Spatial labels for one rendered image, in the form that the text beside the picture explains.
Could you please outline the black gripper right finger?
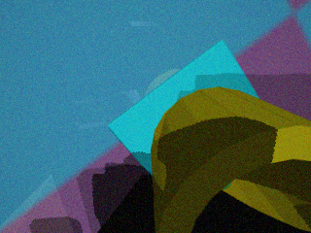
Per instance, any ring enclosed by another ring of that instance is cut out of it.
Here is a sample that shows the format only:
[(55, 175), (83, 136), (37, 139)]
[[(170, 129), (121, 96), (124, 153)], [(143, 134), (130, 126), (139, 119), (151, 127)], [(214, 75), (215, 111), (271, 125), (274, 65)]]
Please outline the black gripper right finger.
[(195, 218), (191, 233), (311, 233), (296, 229), (219, 191)]

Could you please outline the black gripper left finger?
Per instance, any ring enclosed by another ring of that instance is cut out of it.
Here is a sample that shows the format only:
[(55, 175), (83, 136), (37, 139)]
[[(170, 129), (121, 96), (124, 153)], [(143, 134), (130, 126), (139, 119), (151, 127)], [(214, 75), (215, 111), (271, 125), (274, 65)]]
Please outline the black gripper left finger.
[(156, 233), (151, 175), (137, 180), (98, 233)]

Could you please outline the yellow cup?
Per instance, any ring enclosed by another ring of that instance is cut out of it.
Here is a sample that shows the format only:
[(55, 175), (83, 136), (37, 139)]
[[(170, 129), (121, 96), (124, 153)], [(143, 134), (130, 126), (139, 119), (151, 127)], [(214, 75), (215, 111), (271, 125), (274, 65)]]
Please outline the yellow cup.
[(199, 88), (163, 113), (151, 146), (155, 233), (191, 233), (213, 195), (311, 232), (311, 120), (240, 90)]

